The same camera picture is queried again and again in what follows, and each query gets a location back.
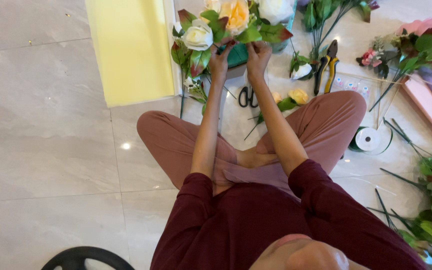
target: tile floor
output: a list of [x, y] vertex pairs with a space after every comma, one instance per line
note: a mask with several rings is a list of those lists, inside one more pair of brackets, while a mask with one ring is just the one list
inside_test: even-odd
[[[432, 3], [423, 0], [379, 2], [371, 24], [352, 10], [328, 37], [339, 39], [339, 71], [373, 76], [354, 60], [373, 37], [432, 16]], [[176, 9], [194, 13], [202, 5], [203, 0], [175, 2]], [[292, 40], [307, 54], [310, 36], [302, 31], [302, 17], [298, 12]], [[311, 93], [312, 83], [287, 79], [291, 53], [289, 46], [271, 58], [270, 89]], [[226, 86], [237, 94], [245, 83], [236, 78]], [[371, 89], [368, 103], [373, 102], [380, 85], [359, 83]], [[394, 94], [363, 125], [376, 127], [386, 114], [432, 152], [431, 125], [403, 92], [390, 106]], [[230, 95], [223, 99], [220, 132], [238, 149], [254, 146], [266, 132], [264, 124], [243, 139], [255, 124], [247, 119], [258, 109], [240, 108]], [[63, 249], [83, 245], [111, 250], [136, 269], [148, 269], [177, 190], [142, 143], [136, 122], [148, 110], [178, 115], [179, 106], [175, 97], [106, 108], [83, 0], [0, 0], [0, 270], [39, 269]], [[197, 124], [200, 111], [200, 104], [188, 100], [183, 118]], [[389, 130], [379, 131], [387, 142]], [[388, 207], [413, 216], [427, 206], [422, 194], [379, 168], [415, 179], [416, 161], [413, 150], [395, 137], [381, 155], [346, 151], [331, 176], [365, 206], [379, 207], [378, 188]]]

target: scissors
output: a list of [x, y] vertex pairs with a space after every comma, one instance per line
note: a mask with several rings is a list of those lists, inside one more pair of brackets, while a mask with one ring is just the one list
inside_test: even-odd
[[336, 77], [336, 65], [339, 63], [339, 59], [336, 57], [338, 53], [338, 40], [335, 39], [331, 42], [331, 45], [328, 47], [328, 53], [326, 56], [321, 58], [321, 66], [319, 67], [318, 72], [316, 73], [316, 83], [314, 84], [314, 95], [318, 95], [319, 88], [321, 86], [321, 82], [323, 80], [323, 72], [326, 70], [326, 67], [329, 66], [329, 78], [326, 83], [326, 87], [324, 88], [324, 93], [327, 94], [331, 92], [331, 87], [333, 86], [333, 82]]
[[[244, 99], [243, 99], [245, 101], [244, 105], [241, 102], [241, 97], [243, 96], [243, 94], [245, 94]], [[239, 98], [237, 101], [238, 101], [239, 105], [243, 108], [248, 107], [248, 105], [251, 106], [251, 108], [255, 108], [255, 107], [258, 107], [259, 104], [256, 103], [256, 105], [253, 105], [254, 99], [255, 99], [255, 93], [253, 92], [253, 88], [251, 88], [251, 90], [250, 90], [247, 86], [245, 86], [245, 87], [243, 87], [243, 89], [239, 93]]]

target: hand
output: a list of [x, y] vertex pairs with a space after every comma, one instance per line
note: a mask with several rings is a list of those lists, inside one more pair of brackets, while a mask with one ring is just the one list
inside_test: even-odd
[[218, 48], [211, 46], [211, 58], [209, 59], [209, 70], [211, 71], [212, 81], [219, 81], [224, 83], [226, 81], [226, 74], [228, 72], [228, 55], [230, 54], [233, 47], [238, 44], [239, 41], [233, 40], [232, 37], [225, 37], [221, 42], [216, 43], [216, 46], [224, 46], [223, 53], [218, 54]]
[[265, 77], [265, 70], [273, 49], [264, 41], [246, 43], [246, 48], [248, 49], [248, 63], [246, 64], [248, 80], [251, 85], [255, 85], [251, 82]]

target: pliers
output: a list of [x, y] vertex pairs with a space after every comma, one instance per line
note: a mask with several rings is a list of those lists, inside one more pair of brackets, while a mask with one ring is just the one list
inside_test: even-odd
[[326, 67], [329, 66], [329, 79], [326, 83], [326, 87], [324, 88], [324, 93], [327, 94], [331, 92], [331, 87], [333, 86], [333, 82], [336, 77], [336, 65], [339, 63], [339, 59], [336, 57], [338, 53], [338, 40], [335, 39], [331, 42], [331, 45], [328, 47], [328, 53], [326, 56], [321, 58], [321, 66], [319, 67], [318, 72], [316, 73], [314, 83], [314, 95], [318, 95], [319, 88], [321, 86], [321, 82], [323, 80], [323, 72], [326, 70]]

